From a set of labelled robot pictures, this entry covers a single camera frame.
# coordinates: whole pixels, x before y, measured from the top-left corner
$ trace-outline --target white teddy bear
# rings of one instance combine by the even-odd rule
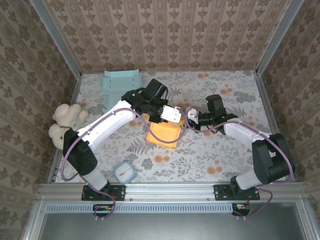
[[[61,104],[58,106],[52,116],[56,121],[49,129],[49,136],[52,138],[53,145],[60,150],[64,149],[64,135],[69,129],[79,129],[84,125],[89,113],[87,110],[81,110],[79,104]]]

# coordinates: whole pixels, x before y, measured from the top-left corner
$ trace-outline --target wall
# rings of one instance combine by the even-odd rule
[[[304,1],[262,78],[319,221],[320,1]]]
[[[254,69],[289,0],[44,0],[83,72]]]
[[[0,1],[0,239],[19,239],[55,148],[48,136],[75,79],[28,0]]]

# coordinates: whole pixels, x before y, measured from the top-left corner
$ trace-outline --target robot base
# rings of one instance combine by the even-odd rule
[[[230,184],[217,184],[213,186],[214,197],[216,201],[247,201],[248,196],[250,200],[260,200],[260,195],[258,189],[251,187],[245,190],[245,194],[235,197],[233,191],[231,190]]]
[[[112,197],[114,197],[116,201],[125,200],[125,196],[126,196],[125,185],[110,185],[109,183],[100,191],[110,194]],[[111,199],[108,196],[93,191],[88,185],[85,185],[83,187],[81,200],[82,201],[111,201]]]

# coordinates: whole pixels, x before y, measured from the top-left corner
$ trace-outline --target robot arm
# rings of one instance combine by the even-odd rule
[[[67,158],[75,170],[97,190],[101,190],[106,186],[108,187],[110,183],[99,171],[97,167],[98,161],[92,151],[118,128],[137,117],[131,111],[120,111],[106,118],[107,115],[119,109],[132,109],[139,114],[148,114],[150,116],[150,122],[180,122],[180,108],[168,106],[168,100],[161,98],[164,92],[168,91],[167,87],[156,79],[152,79],[148,86],[140,89],[140,91],[128,91],[110,111],[105,113],[95,122],[79,129],[77,132],[69,129],[64,134],[63,155],[65,156],[69,147],[79,136],[83,135],[93,125],[100,122],[99,125],[88,132],[88,134],[75,145]]]
[[[246,198],[246,190],[262,184],[269,184],[290,173],[288,164],[282,155],[260,134],[268,137],[284,152],[289,159],[292,170],[295,171],[293,158],[284,136],[279,133],[273,135],[265,132],[260,132],[260,134],[253,133],[240,124],[242,121],[236,115],[226,113],[222,99],[217,94],[208,96],[206,102],[209,112],[201,113],[197,109],[190,109],[188,111],[190,125],[194,129],[200,130],[202,126],[216,126],[221,123],[230,122],[219,127],[218,130],[224,135],[233,137],[252,150],[253,169],[230,180],[230,189],[234,198]]]

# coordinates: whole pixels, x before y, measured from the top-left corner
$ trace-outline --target table surface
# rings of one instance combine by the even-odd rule
[[[206,97],[220,94],[228,113],[236,114],[259,131],[270,133],[266,113],[253,71],[143,72],[146,86],[153,78],[169,88],[169,104],[182,108],[199,106],[207,112]],[[105,107],[100,87],[102,74],[84,74],[77,98],[89,111],[88,125],[98,119]],[[137,176],[133,182],[217,182],[253,168],[252,152],[241,142],[218,133],[187,130],[175,149],[146,141],[147,129],[135,119],[104,140],[95,150],[98,167],[110,182],[117,182],[114,169],[123,161],[132,163]],[[60,175],[56,183],[63,183]],[[75,169],[69,164],[65,176]],[[76,177],[72,182],[82,182]]]

